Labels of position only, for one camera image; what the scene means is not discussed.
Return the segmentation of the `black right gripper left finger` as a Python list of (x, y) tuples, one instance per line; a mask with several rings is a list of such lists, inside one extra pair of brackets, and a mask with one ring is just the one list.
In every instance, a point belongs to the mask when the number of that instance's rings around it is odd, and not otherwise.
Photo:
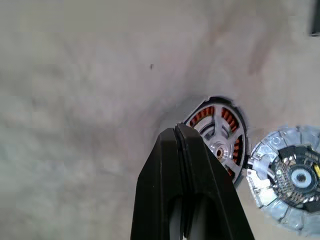
[(171, 210), (182, 195), (178, 141), (168, 128), (158, 135), (138, 176), (130, 240), (170, 240)]

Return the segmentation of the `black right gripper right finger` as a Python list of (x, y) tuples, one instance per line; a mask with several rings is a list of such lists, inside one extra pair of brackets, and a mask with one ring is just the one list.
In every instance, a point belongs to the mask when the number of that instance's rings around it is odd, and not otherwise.
[(187, 240), (255, 240), (233, 182), (200, 134), (175, 127), (185, 174), (183, 233)]

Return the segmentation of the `silver ribbed motor lid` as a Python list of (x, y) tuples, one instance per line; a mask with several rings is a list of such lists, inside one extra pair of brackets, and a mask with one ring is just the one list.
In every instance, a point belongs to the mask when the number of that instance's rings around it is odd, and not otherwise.
[(320, 127), (282, 127), (252, 149), (246, 179), (256, 206), (278, 225), (320, 238)]

